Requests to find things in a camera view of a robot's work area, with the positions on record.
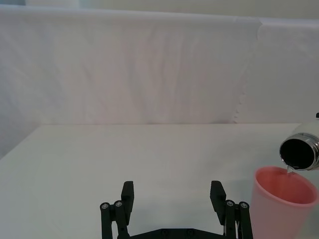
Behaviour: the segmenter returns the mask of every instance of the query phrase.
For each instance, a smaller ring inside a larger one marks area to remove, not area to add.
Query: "thermos opening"
[[[312,166],[316,153],[307,142],[288,139],[280,147],[280,156],[286,165],[296,170],[305,170]]]

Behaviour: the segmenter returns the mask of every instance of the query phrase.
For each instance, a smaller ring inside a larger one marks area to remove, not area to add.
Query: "water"
[[[293,167],[287,166],[287,174],[289,175],[290,173],[292,173],[294,171]]]

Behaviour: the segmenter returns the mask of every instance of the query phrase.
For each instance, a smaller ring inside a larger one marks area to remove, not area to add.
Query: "silver thermos rim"
[[[319,167],[319,138],[310,133],[296,133],[280,146],[281,160],[295,170]]]

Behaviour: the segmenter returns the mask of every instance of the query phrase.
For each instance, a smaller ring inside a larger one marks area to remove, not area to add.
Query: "white curtain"
[[[0,7],[0,154],[39,124],[302,122],[319,21]]]

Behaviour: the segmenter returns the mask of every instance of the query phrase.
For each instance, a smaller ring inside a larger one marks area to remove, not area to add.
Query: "cup rim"
[[[305,204],[301,204],[301,203],[293,203],[293,202],[289,202],[289,201],[286,201],[284,199],[281,199],[273,194],[271,194],[270,192],[268,192],[266,189],[264,189],[260,183],[258,182],[257,180],[257,175],[258,173],[260,173],[261,171],[264,171],[264,170],[276,170],[276,171],[280,171],[280,172],[285,172],[287,171],[286,169],[284,168],[280,168],[280,167],[276,167],[276,166],[266,166],[266,167],[262,167],[262,168],[259,168],[256,170],[255,172],[255,184],[257,185],[257,187],[259,188],[259,190],[261,190],[263,193],[265,193],[268,197],[270,197],[271,199],[277,201],[277,202],[280,202],[280,203],[283,203],[283,204],[286,204],[286,205],[290,205],[290,206],[293,206],[293,207],[300,207],[300,208],[309,208],[309,207],[313,207],[315,206],[316,204],[319,203],[319,195],[318,195],[318,190],[317,188],[306,178],[304,178],[303,176],[299,175],[298,173],[295,173],[295,172],[291,172],[294,177],[297,177],[299,180],[301,180],[302,182],[304,182],[309,188],[310,190],[312,190],[312,192],[314,193],[315,195],[315,200],[311,203],[305,203]]]

